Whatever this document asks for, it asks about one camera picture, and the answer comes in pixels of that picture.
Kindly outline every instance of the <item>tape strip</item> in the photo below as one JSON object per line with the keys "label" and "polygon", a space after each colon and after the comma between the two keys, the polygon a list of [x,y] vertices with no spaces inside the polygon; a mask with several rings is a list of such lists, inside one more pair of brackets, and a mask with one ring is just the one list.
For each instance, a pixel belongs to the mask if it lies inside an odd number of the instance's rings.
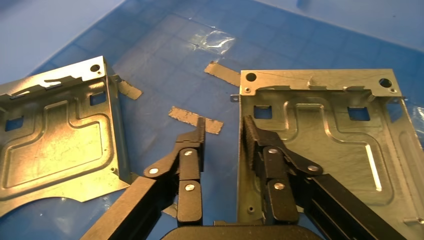
{"label": "tape strip", "polygon": [[137,100],[143,94],[141,90],[129,84],[125,80],[122,80],[118,83],[118,90],[120,93],[129,97],[132,100]]}
{"label": "tape strip", "polygon": [[213,75],[229,84],[240,87],[240,73],[233,71],[215,61],[211,61],[204,72]]}
{"label": "tape strip", "polygon": [[[191,124],[193,126],[196,126],[198,123],[198,118],[200,117],[199,114],[187,111],[181,108],[178,108],[176,106],[173,106],[171,110],[169,111],[168,115],[171,118],[174,118],[180,122]],[[221,131],[221,128],[223,127],[224,123],[218,120],[212,120],[209,118],[206,118],[206,132],[211,134],[219,134]]]}

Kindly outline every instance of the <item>blue work surface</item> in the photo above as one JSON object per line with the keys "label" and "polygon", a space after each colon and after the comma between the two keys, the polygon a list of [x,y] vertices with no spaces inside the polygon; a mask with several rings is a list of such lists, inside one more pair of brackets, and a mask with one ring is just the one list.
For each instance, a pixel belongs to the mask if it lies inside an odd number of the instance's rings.
{"label": "blue work surface", "polygon": [[[214,31],[228,41],[204,44]],[[172,106],[224,122],[220,134],[206,134],[205,225],[236,221],[238,168],[239,106],[229,101],[238,88],[204,73],[210,61],[235,71],[391,68],[408,102],[424,104],[422,52],[251,0],[127,0],[34,74],[100,55],[143,91],[135,101],[121,96],[133,172],[142,174],[194,129],[168,116]],[[0,219],[0,239],[78,239],[121,194],[29,203]],[[301,224],[308,225],[304,217]],[[163,214],[149,239],[176,226]]]}

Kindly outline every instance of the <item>rectangular cutout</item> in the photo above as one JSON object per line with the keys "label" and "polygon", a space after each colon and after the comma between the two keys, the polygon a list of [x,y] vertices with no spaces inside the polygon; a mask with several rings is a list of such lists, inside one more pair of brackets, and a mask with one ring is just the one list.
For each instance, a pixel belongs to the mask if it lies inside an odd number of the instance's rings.
{"label": "rectangular cutout", "polygon": [[94,106],[106,102],[106,92],[102,91],[93,95],[90,95],[90,105]]}
{"label": "rectangular cutout", "polygon": [[4,130],[6,132],[9,132],[15,129],[20,129],[22,128],[23,125],[24,125],[24,116],[21,116],[15,119],[7,120],[6,127],[4,128]]}
{"label": "rectangular cutout", "polygon": [[366,107],[348,106],[347,113],[352,121],[369,121],[370,114]]}
{"label": "rectangular cutout", "polygon": [[272,119],[273,108],[271,106],[254,106],[253,116],[255,119]]}

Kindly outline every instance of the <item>sheet metal tray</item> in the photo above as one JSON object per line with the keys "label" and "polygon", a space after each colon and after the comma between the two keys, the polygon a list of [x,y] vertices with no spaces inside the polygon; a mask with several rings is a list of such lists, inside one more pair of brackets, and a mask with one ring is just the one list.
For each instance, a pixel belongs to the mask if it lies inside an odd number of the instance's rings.
{"label": "sheet metal tray", "polygon": [[0,85],[0,217],[42,198],[84,202],[129,186],[114,79],[99,56]]}
{"label": "sheet metal tray", "polygon": [[[240,119],[271,107],[271,119],[254,118],[258,128],[320,164],[407,239],[422,239],[424,225],[404,220],[424,216],[423,151],[391,69],[243,70],[240,80]],[[262,216],[261,198],[244,148],[237,218],[250,222]]]}

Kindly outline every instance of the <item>screw hole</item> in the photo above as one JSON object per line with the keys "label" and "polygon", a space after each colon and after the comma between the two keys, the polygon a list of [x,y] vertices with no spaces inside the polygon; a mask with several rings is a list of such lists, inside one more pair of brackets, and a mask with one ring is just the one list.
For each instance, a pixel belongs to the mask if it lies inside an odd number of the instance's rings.
{"label": "screw hole", "polygon": [[255,81],[256,80],[256,74],[254,74],[254,73],[248,73],[246,75],[246,80],[249,81],[249,82]]}
{"label": "screw hole", "polygon": [[90,67],[90,71],[92,71],[93,73],[97,72],[99,69],[100,69],[100,66],[97,64]]}
{"label": "screw hole", "polygon": [[384,88],[390,88],[392,86],[392,82],[389,79],[387,79],[387,78],[382,78],[378,82]]}
{"label": "screw hole", "polygon": [[249,206],[249,207],[247,208],[247,212],[248,212],[249,214],[254,213],[254,212],[255,212],[254,207],[253,207],[253,206]]}

